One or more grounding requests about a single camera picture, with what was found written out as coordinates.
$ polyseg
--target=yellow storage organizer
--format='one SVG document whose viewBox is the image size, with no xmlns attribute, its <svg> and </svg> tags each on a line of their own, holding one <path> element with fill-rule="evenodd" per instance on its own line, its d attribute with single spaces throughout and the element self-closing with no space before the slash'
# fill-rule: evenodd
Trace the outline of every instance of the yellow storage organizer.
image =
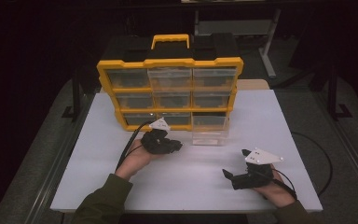
<svg viewBox="0 0 358 224">
<path fill-rule="evenodd" d="M 117 121 L 133 131 L 165 118 L 172 130 L 192 130 L 198 115 L 233 110 L 243 61 L 232 34 L 119 36 L 97 65 Z"/>
</svg>

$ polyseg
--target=storage organizer handle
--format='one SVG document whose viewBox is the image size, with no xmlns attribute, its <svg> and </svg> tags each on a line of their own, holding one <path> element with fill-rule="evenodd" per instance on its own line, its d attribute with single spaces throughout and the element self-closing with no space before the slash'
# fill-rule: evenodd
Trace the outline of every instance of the storage organizer handle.
<svg viewBox="0 0 358 224">
<path fill-rule="evenodd" d="M 153 37 L 152 49 L 156 46 L 157 42 L 173 41 L 185 41 L 187 43 L 187 48 L 190 48 L 190 39 L 188 35 L 155 35 Z"/>
</svg>

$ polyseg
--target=white triangular tag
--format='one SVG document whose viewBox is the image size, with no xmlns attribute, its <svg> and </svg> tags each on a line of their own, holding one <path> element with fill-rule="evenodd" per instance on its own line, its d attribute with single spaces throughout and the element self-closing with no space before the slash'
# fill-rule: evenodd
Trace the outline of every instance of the white triangular tag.
<svg viewBox="0 0 358 224">
<path fill-rule="evenodd" d="M 283 157 L 275 156 L 260 148 L 256 148 L 245 158 L 245 161 L 256 165 L 263 165 L 283 161 Z"/>
<path fill-rule="evenodd" d="M 165 131 L 169 131 L 171 129 L 167 122 L 165 122 L 164 118 L 154 121 L 153 123 L 149 124 L 149 127 L 152 129 L 160 129 Z"/>
</svg>

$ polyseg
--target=metal frame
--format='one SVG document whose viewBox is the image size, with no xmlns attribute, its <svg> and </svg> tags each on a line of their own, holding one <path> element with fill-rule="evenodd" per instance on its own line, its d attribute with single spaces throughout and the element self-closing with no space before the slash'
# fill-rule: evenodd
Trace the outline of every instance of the metal frame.
<svg viewBox="0 0 358 224">
<path fill-rule="evenodd" d="M 269 60 L 269 47 L 271 46 L 271 42 L 272 42 L 272 39 L 275 34 L 275 30 L 278 25 L 280 15 L 281 15 L 281 10 L 279 8 L 275 9 L 274 17 L 269 24 L 268 30 L 264 34 L 260 34 L 259 32 L 246 31 L 245 30 L 246 28 L 243 31 L 240 31 L 240 32 L 238 31 L 239 25 L 248 24 L 249 27 L 251 27 L 252 23 L 253 23 L 253 26 L 258 26 L 261 24 L 260 22 L 265 23 L 264 21 L 213 21 L 216 23 L 216 26 L 214 27 L 214 29 L 219 29 L 219 24 L 220 24 L 220 27 L 223 27 L 224 30 L 227 31 L 229 28 L 224 27 L 224 24 L 226 24 L 227 22 L 231 22 L 232 23 L 232 25 L 230 25 L 231 33 L 233 33 L 234 35 L 266 35 L 268 37 L 268 40 L 267 40 L 266 44 L 264 45 L 264 47 L 259 48 L 258 51 L 260 53 L 261 60 L 263 61 L 263 64 L 267 70 L 268 77 L 275 78 L 277 75 L 274 71 L 274 68 L 272 67 L 271 61 Z M 199 11 L 198 10 L 196 10 L 196 12 L 195 12 L 194 35 L 208 35 L 207 33 L 200 32 L 200 20 L 199 20 Z"/>
<path fill-rule="evenodd" d="M 83 103 L 84 106 L 80 110 L 77 110 L 76 119 L 73 118 L 74 120 L 72 125 L 67 127 L 68 130 L 66 137 L 64 138 L 65 140 L 62 142 L 59 153 L 56 155 L 50 170 L 48 170 L 47 176 L 43 180 L 43 183 L 36 194 L 34 204 L 24 221 L 26 224 L 38 223 L 44 209 L 47 209 L 48 200 L 54 194 L 54 190 L 59 185 L 63 172 L 65 171 L 66 164 L 71 158 L 72 150 L 75 147 L 84 121 L 89 113 L 91 103 L 94 99 L 94 94 L 84 94 L 83 97 L 80 98 L 77 96 L 77 98 L 79 103 Z"/>
<path fill-rule="evenodd" d="M 314 97 L 316 99 L 316 102 L 319 104 L 319 106 L 324 107 L 326 101 L 323 98 L 323 96 L 320 93 L 315 93 Z M 354 172 L 358 176 L 358 153 L 356 152 L 356 148 L 353 146 L 350 138 L 348 137 L 348 135 L 345 133 L 344 129 L 340 125 L 339 120 L 332 118 L 330 111 L 325 111 L 325 110 L 321 110 L 321 111 L 324 112 L 326 120 L 330 123 L 331 127 L 333 127 L 333 130 L 335 131 L 337 137 L 339 138 L 340 142 L 344 146 L 350 164 Z"/>
</svg>

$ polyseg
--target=plastic drawer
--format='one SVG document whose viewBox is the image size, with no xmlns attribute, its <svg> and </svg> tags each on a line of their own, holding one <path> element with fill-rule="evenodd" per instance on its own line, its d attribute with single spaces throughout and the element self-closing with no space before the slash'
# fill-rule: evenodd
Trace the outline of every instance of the plastic drawer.
<svg viewBox="0 0 358 224">
<path fill-rule="evenodd" d="M 236 67 L 194 68 L 193 86 L 195 90 L 217 88 L 231 91 L 236 72 Z"/>
<path fill-rule="evenodd" d="M 230 91 L 194 91 L 193 92 L 193 107 L 195 108 L 209 108 L 219 107 L 224 108 L 228 105 L 228 98 Z"/>
<path fill-rule="evenodd" d="M 228 139 L 226 113 L 193 113 L 193 145 L 223 146 Z"/>
<path fill-rule="evenodd" d="M 114 88 L 146 88 L 150 87 L 147 70 L 144 68 L 106 69 Z"/>
<path fill-rule="evenodd" d="M 156 120 L 156 114 L 153 113 L 124 113 L 123 117 L 128 125 L 141 125 L 146 121 Z"/>
<path fill-rule="evenodd" d="M 191 123 L 190 113 L 157 113 L 158 119 L 164 118 L 168 125 L 189 125 Z"/>
<path fill-rule="evenodd" d="M 147 69 L 152 91 L 190 91 L 191 69 L 157 67 Z"/>
<path fill-rule="evenodd" d="M 151 93 L 116 93 L 121 108 L 153 108 Z"/>
<path fill-rule="evenodd" d="M 156 107 L 186 108 L 190 107 L 190 91 L 153 92 Z"/>
</svg>

